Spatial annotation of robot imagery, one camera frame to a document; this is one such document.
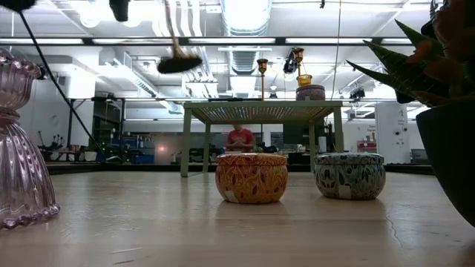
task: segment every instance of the black plant pot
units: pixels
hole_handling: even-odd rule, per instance
[[[475,101],[420,113],[417,126],[440,185],[457,211],[475,227]]]

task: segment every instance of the wire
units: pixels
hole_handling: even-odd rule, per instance
[[[335,68],[333,70],[333,89],[332,89],[332,96],[330,97],[330,101],[333,100],[333,95],[335,94],[336,69],[338,67],[338,53],[340,52],[341,6],[342,6],[342,0],[340,0],[340,8],[339,8],[339,11],[338,11],[338,37],[337,37],[337,41],[336,41]]]
[[[22,18],[24,27],[26,27],[28,34],[30,34],[30,38],[33,40],[33,43],[35,44],[36,50],[38,51],[39,57],[42,59],[43,65],[45,66],[46,72],[49,75],[51,81],[53,81],[54,85],[56,86],[56,89],[59,91],[59,94],[61,94],[61,97],[63,100],[68,104],[68,107],[70,108],[71,111],[73,111],[74,116],[76,117],[77,121],[79,124],[82,126],[86,134],[91,138],[92,142],[97,146],[97,149],[101,153],[101,155],[104,157],[104,159],[107,159],[105,156],[104,152],[102,152],[101,147],[97,143],[96,139],[89,133],[88,129],[84,125],[84,122],[82,122],[81,118],[79,117],[78,113],[74,109],[73,105],[71,104],[70,101],[68,101],[68,98],[66,97],[65,93],[61,90],[61,87],[59,86],[58,82],[54,79],[53,72],[51,71],[50,67],[48,66],[48,63],[46,62],[45,56],[43,55],[43,52],[41,48],[39,48],[38,42],[36,41],[35,36],[33,35],[33,31],[31,31],[30,25],[27,22],[27,19],[24,17],[23,12],[19,12],[20,18]]]

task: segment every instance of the ceiling duct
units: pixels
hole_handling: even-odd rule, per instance
[[[227,36],[265,36],[269,28],[272,0],[221,0],[223,28]],[[259,52],[230,51],[230,74],[251,75],[257,70]],[[231,77],[232,90],[252,92],[255,77]]]

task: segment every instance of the brass candlestick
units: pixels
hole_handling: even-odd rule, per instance
[[[301,67],[301,62],[304,60],[304,49],[300,47],[293,48],[293,52],[295,54],[295,60],[297,62],[298,66],[298,75],[301,75],[300,72],[300,67]]]
[[[259,72],[261,73],[261,91],[262,91],[262,101],[264,100],[264,74],[267,70],[267,62],[269,60],[267,59],[258,59],[258,64],[259,64]]]

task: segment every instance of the pink glass vase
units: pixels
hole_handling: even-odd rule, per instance
[[[36,65],[0,49],[0,229],[59,213],[45,161],[20,128],[16,112],[28,102],[33,80],[40,76]]]

